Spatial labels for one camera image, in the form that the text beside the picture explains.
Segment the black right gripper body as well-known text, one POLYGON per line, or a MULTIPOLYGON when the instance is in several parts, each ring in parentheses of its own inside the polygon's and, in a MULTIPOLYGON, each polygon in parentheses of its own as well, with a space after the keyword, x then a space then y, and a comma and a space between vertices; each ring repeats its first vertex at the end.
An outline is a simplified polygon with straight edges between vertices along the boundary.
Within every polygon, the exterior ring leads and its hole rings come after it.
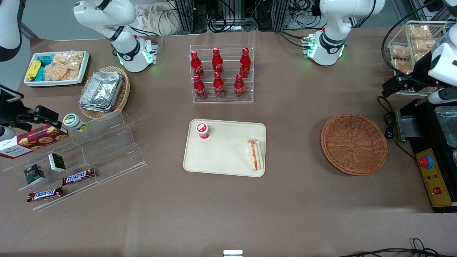
POLYGON ((25 109, 7 109, 6 107, 1 107, 0 109, 0 125, 4 127, 31 131, 32 124, 39 123, 39 120, 36 120, 28 113, 27 107, 25 109))

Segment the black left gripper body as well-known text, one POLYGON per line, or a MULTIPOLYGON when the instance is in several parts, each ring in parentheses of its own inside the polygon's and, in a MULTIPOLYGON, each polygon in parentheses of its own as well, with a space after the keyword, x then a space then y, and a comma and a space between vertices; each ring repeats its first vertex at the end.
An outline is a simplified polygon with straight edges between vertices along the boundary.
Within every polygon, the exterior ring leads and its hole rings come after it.
POLYGON ((416 62, 413 72, 409 74, 408 88, 413 88, 414 91, 421 91, 426 87, 434 87, 434 78, 428 75, 431 62, 432 54, 426 54, 416 62))

